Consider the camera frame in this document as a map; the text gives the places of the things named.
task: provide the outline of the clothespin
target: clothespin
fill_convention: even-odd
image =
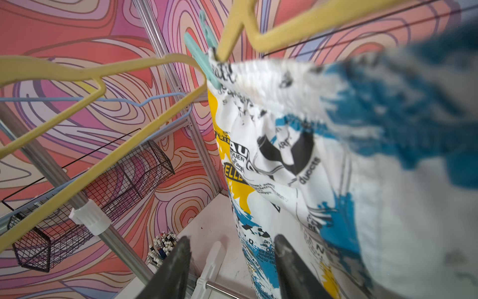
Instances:
[[[217,42],[212,30],[206,24],[206,13],[204,11],[199,12],[199,19],[201,21],[203,34],[206,37],[207,46],[210,48],[217,48]],[[199,48],[199,46],[196,44],[194,38],[187,32],[184,34],[184,42],[186,43],[186,47],[189,49],[189,52],[191,52],[191,55],[196,60],[197,64],[199,64],[203,70],[209,82],[211,82],[216,89],[221,89],[221,83],[217,80],[216,76],[214,76],[214,73],[212,72],[211,65],[209,64],[209,58],[201,51],[201,48]]]

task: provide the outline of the clothes hanger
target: clothes hanger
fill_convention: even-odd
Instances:
[[[228,22],[223,30],[222,38],[216,51],[216,58],[219,61],[225,62],[229,59],[244,27],[252,47],[259,52],[268,52],[286,44],[299,41],[317,32],[343,25],[371,12],[384,9],[393,4],[398,4],[404,0],[331,0],[322,6],[313,8],[271,29],[265,34],[259,32],[257,25],[256,16],[254,14],[256,1],[257,0],[241,0],[233,3]],[[182,54],[168,54],[163,58],[144,58],[83,69],[61,66],[53,62],[32,57],[0,57],[0,88],[17,81],[38,79],[59,81],[92,79],[98,84],[98,90],[94,93],[9,143],[4,148],[1,148],[0,158],[11,154],[103,95],[106,91],[106,86],[101,80],[102,77],[172,62],[186,63],[199,69],[201,73],[204,74],[198,63],[192,57]],[[132,148],[136,147],[142,140],[154,133],[161,125],[179,113],[206,90],[206,83],[204,83],[190,92],[132,136],[128,141],[91,167],[84,175],[66,186],[45,204],[0,236],[0,252],[12,245],[44,218],[48,217],[48,215],[53,213],[60,205],[65,204],[72,196],[84,189],[107,168],[115,164]]]
[[[206,13],[204,11],[199,12],[199,19],[201,21],[201,28],[206,38],[207,46],[209,48],[217,48],[216,38],[214,37],[211,28],[206,24]],[[209,64],[209,57],[201,51],[201,48],[199,48],[194,38],[188,32],[184,33],[184,43],[197,64],[199,64],[205,73],[208,81],[211,82],[215,89],[221,89],[221,83],[217,80],[212,71],[211,65]]]
[[[198,69],[202,73],[202,70],[199,68],[196,61],[193,58],[183,54],[168,54],[163,58],[136,59],[83,69],[66,67],[47,60],[27,56],[0,57],[0,88],[16,81],[40,79],[58,81],[81,81],[92,79],[99,86],[97,91],[85,97],[80,102],[76,103],[35,129],[29,131],[27,134],[10,142],[4,148],[0,148],[0,158],[3,158],[5,155],[14,152],[18,148],[48,131],[63,120],[69,118],[71,115],[103,95],[106,91],[106,87],[101,80],[102,77],[172,62],[188,64]],[[182,109],[193,102],[206,90],[206,82],[204,82],[203,85],[188,93],[184,98],[176,102],[167,111],[163,112],[163,114],[147,124],[129,140],[124,142],[108,156],[92,166],[82,176],[78,177],[74,182],[58,192],[55,196],[37,208],[30,215],[25,217],[17,225],[6,231],[2,236],[0,236],[0,252],[11,246],[16,240],[20,239],[44,218],[52,214],[59,206],[65,204],[71,197],[83,190],[106,169],[114,165],[132,148],[139,145],[148,136],[152,135],[164,123],[177,115]]]
[[[232,3],[228,22],[222,31],[216,51],[216,59],[219,62],[226,62],[229,59],[244,27],[252,48],[265,53],[405,0],[329,0],[264,34],[260,33],[257,25],[254,12],[256,2],[257,0],[241,0]]]

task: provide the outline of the drying rack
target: drying rack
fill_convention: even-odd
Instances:
[[[255,15],[256,1],[257,0],[241,0],[235,1],[232,4],[228,21],[224,27],[222,38],[216,50],[216,59],[218,61],[228,61],[244,28],[246,29],[247,37],[252,48],[264,53],[310,37],[318,32],[341,26],[380,9],[404,2],[404,0],[330,0],[319,7],[312,8],[286,23],[269,30],[267,33],[261,34]],[[151,43],[159,58],[143,58],[92,68],[73,69],[31,57],[0,57],[0,87],[17,81],[34,79],[59,81],[83,81],[92,79],[98,87],[96,91],[78,103],[31,131],[28,131],[23,123],[14,116],[5,103],[0,102],[0,121],[4,124],[7,135],[12,139],[11,143],[0,148],[0,159],[13,153],[17,149],[22,149],[31,162],[54,186],[60,186],[67,182],[69,178],[61,170],[60,166],[56,164],[53,158],[48,155],[46,150],[41,147],[36,138],[102,96],[106,92],[106,85],[102,81],[103,77],[163,65],[166,78],[172,91],[182,92],[179,77],[170,63],[181,62],[188,64],[204,75],[203,70],[201,70],[193,58],[182,54],[166,55],[167,48],[149,3],[147,0],[133,0],[133,2],[138,9]],[[176,98],[176,104],[170,107],[166,112],[142,128],[128,141],[91,167],[75,181],[64,187],[51,199],[12,227],[12,229],[0,236],[0,252],[12,245],[16,240],[21,238],[21,236],[34,228],[39,222],[67,201],[69,201],[74,209],[80,209],[86,205],[87,198],[81,192],[84,187],[120,160],[131,149],[139,145],[144,139],[156,132],[170,118],[178,113],[184,113],[182,110],[196,98],[203,95],[206,90],[206,83],[204,83],[184,98],[180,100]],[[213,189],[215,193],[218,194],[221,191],[219,178],[208,157],[199,128],[191,115],[187,116],[187,118],[189,119],[193,142],[205,166],[206,173],[211,180]],[[112,225],[108,226],[99,236],[144,284],[148,283],[153,276],[152,271]]]
[[[114,222],[172,175],[174,169],[169,158],[156,142],[148,140],[97,177],[83,193]],[[61,189],[53,188],[13,210],[15,214],[6,219],[7,229],[34,212]],[[15,257],[21,267],[48,273],[93,237],[86,226],[71,219],[71,210],[68,204],[60,206],[13,244]]]
[[[127,100],[127,99],[104,99],[104,98],[100,98],[100,99],[97,99],[97,101],[124,102],[124,103],[127,103],[127,104],[130,104],[130,105],[133,105],[135,107],[140,108],[140,107],[145,106],[146,104],[148,104],[152,100],[168,98],[168,97],[173,97],[173,96],[182,98],[186,95],[184,93],[181,93],[181,92],[168,93],[168,94],[163,94],[163,95],[159,95],[159,96],[150,97],[147,100],[145,100],[143,103],[136,103],[132,100]],[[2,129],[11,140],[15,140],[17,134],[21,135],[22,132],[25,132],[25,133],[28,132],[28,129],[24,126],[24,124],[14,116],[13,112],[5,104],[6,102],[37,102],[37,101],[74,101],[74,102],[78,102],[80,100],[82,100],[82,98],[75,98],[75,97],[72,97],[72,98],[0,98],[0,119],[1,119],[0,129]],[[167,124],[166,126],[161,128],[160,130],[156,131],[155,133],[153,133],[149,137],[145,138],[141,142],[141,144],[146,144],[146,146],[147,146],[148,143],[150,143],[152,140],[162,139],[162,138],[174,133],[177,130],[189,127],[191,125],[189,118],[192,116],[191,115],[192,108],[193,108],[193,106],[192,106],[192,104],[190,104],[189,108],[187,109],[187,111],[183,115],[178,117],[173,122]],[[94,151],[92,151],[92,152],[90,152],[86,155],[83,155],[82,157],[78,158],[75,161],[78,161],[78,160],[84,158],[85,156],[88,156],[88,155],[94,153],[95,151],[98,151],[101,148],[104,148],[105,146],[107,146],[109,144],[112,144],[113,142],[134,133],[137,130],[129,132],[128,134],[125,134],[122,137],[117,138],[117,139],[101,146],[100,148],[97,148],[96,150],[94,150]],[[53,188],[52,190],[44,193],[43,195],[41,195],[37,198],[29,201],[28,203],[22,205],[21,207],[19,207],[17,209],[14,209],[11,206],[9,206],[8,203],[6,203],[4,201],[5,199],[2,200],[3,204],[6,205],[8,208],[10,208],[12,210],[10,213],[7,213],[6,215],[0,217],[0,226],[4,227],[4,229],[2,231],[6,231],[7,226],[16,224],[19,221],[18,217],[13,217],[13,216],[19,215],[20,213],[30,214],[34,209],[37,208],[37,205],[39,203],[42,204],[42,203],[46,202],[53,195],[55,195],[59,191],[63,190],[66,186],[68,186],[69,184],[74,182],[78,177],[80,177],[82,175],[82,174],[79,174],[76,177],[70,179],[66,175],[62,175],[62,174],[58,173],[58,170],[61,170],[62,168],[66,167],[66,166],[69,166],[70,164],[74,163],[75,161],[65,165],[64,167],[60,167],[58,164],[56,164],[56,162],[53,160],[53,158],[45,151],[45,149],[41,145],[39,145],[38,142],[36,142],[36,140],[34,140],[29,145],[27,145],[25,148],[23,148],[23,153],[27,156],[27,158],[29,158],[32,161],[32,163],[34,163],[34,165],[39,170],[41,170],[44,177],[41,178],[41,179],[36,180],[35,182],[33,182],[33,183],[31,183],[27,186],[25,186],[24,188],[20,189],[18,192],[20,192],[21,190],[23,190],[23,189],[25,189],[29,186],[32,186],[33,184],[41,181],[44,178],[48,179],[55,186],[55,188]],[[84,194],[79,193],[78,197],[79,197],[78,198],[79,200],[84,200],[83,199]],[[76,204],[76,202],[70,201],[70,204],[71,204],[71,206],[73,206],[75,208],[74,204]],[[59,208],[56,212],[60,211],[60,212],[62,212],[62,214],[65,214],[66,211],[63,211],[63,210],[64,210],[64,208]],[[107,213],[109,218],[112,219],[112,220],[115,219],[115,216],[116,216],[116,218],[117,218],[117,216],[119,216],[119,215],[116,215],[116,214],[115,215],[110,215],[110,214],[111,213]],[[29,260],[27,260],[26,263],[24,263],[24,265],[22,265],[22,266],[30,268],[30,269],[34,269],[34,270],[39,270],[39,271],[42,271],[42,272],[48,272],[48,270],[51,266],[54,266],[55,264],[57,264],[61,260],[63,260],[65,257],[67,257],[69,254],[72,254],[74,252],[74,250],[78,248],[79,245],[81,245],[82,243],[87,241],[92,236],[89,233],[88,229],[86,229],[84,227],[83,228],[78,228],[77,231],[79,232],[79,235],[80,235],[77,239],[81,239],[81,240],[77,240],[76,242],[73,242],[73,241],[69,242],[69,244],[68,244],[69,246],[71,246],[73,243],[77,243],[77,244],[75,244],[76,246],[71,246],[71,248],[69,250],[67,250],[67,252],[61,253],[61,256],[59,256],[58,258],[56,258],[56,257],[53,258],[54,255],[52,254],[51,261],[50,261],[49,258],[48,259],[44,258],[43,261],[39,261],[39,258],[36,257],[36,261],[34,259],[34,264],[39,264],[40,266],[29,265],[28,262],[30,262],[30,264],[31,264],[31,261],[29,261]],[[107,238],[105,238],[106,239],[105,243],[109,246],[108,241],[110,241],[110,239],[111,239],[111,241],[116,241],[115,238],[116,238],[117,233],[115,233],[114,228],[111,226],[111,228],[109,228],[107,230],[106,234],[107,234]],[[48,238],[37,227],[35,227],[32,231],[28,232],[27,236],[28,235],[29,236],[34,236],[36,239],[47,239]],[[122,247],[126,247],[126,245],[127,245],[127,244],[124,244],[122,241],[123,241],[123,239],[121,238],[117,242],[112,244],[112,246],[116,246],[118,248],[118,250],[121,250]],[[34,247],[40,247],[40,246],[38,246],[38,245],[31,246],[31,244],[30,244],[29,246],[26,246],[26,247],[27,248],[34,248]],[[125,259],[128,258],[129,255],[131,256],[132,255],[131,253],[134,253],[134,251],[132,251],[132,249],[129,250],[128,247],[123,248],[123,249],[126,249],[125,250],[125,257],[124,257]],[[15,255],[17,256],[17,260],[19,260],[19,262],[20,262],[22,260],[22,257],[21,257],[21,255],[19,256],[19,253],[18,253],[19,249],[16,248],[15,245],[14,245],[14,251],[15,251]],[[50,254],[51,254],[50,249],[48,249],[47,254],[43,254],[43,255],[48,255],[49,256]],[[141,263],[136,263],[136,261],[139,259],[139,257],[138,257],[138,259],[136,259],[136,257],[134,255],[132,255],[132,257],[131,257],[132,261],[130,262],[130,264],[133,264],[133,266],[137,265],[135,267],[139,268],[136,271],[134,271],[135,274],[137,274],[139,278],[142,277],[141,280],[143,282],[149,281],[149,278],[148,278],[150,276],[149,273],[148,273],[149,269],[147,269],[147,270],[142,269],[143,268],[142,265],[144,264],[144,262],[141,261]]]

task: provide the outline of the black wire basket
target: black wire basket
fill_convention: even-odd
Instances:
[[[83,192],[115,221],[173,174],[169,158],[156,143],[147,141],[97,177]],[[59,191],[46,192],[48,196],[41,201],[18,208],[21,212],[10,217],[7,229]],[[69,219],[71,209],[69,204],[61,206],[13,244],[20,266],[49,272],[93,236],[84,225]]]

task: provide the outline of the psychedelic wallpaper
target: psychedelic wallpaper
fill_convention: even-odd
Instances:
[[[320,5],[323,0],[258,0],[256,15],[264,32],[289,18]],[[219,39],[232,0],[152,0],[154,15],[170,52],[189,54],[183,35],[189,32],[206,49],[199,25],[199,11]],[[243,33],[232,60],[293,58],[330,63],[366,51],[407,45],[477,16],[474,0],[414,0],[370,16],[358,26],[336,28],[315,39],[273,54],[254,51]],[[154,55],[146,31],[131,0],[0,0],[0,55],[29,55],[71,67]],[[194,69],[175,65],[185,90],[202,83]],[[161,67],[105,78],[107,98],[126,98],[141,103],[168,92]],[[81,97],[94,88],[91,82],[25,81],[1,90],[1,97]],[[74,176],[114,150],[132,131],[142,128],[171,106],[173,99],[154,100],[137,108],[126,103],[98,102],[62,122],[38,140],[60,165],[117,142],[66,168]],[[29,128],[50,119],[72,102],[8,103]],[[218,173],[222,172],[207,103],[195,104],[194,115],[203,133]],[[115,227],[144,259],[151,238],[160,231],[180,232],[211,200],[212,190],[186,129],[156,140],[171,159],[176,174],[132,207]],[[7,137],[0,133],[0,142]],[[37,179],[41,174],[21,152],[0,161],[0,196],[4,198]],[[51,188],[48,182],[11,196],[17,207]],[[7,213],[3,206],[0,215]],[[94,237],[75,254],[41,273],[17,265],[12,250],[0,254],[0,299],[10,298],[113,298],[133,278],[126,266]]]

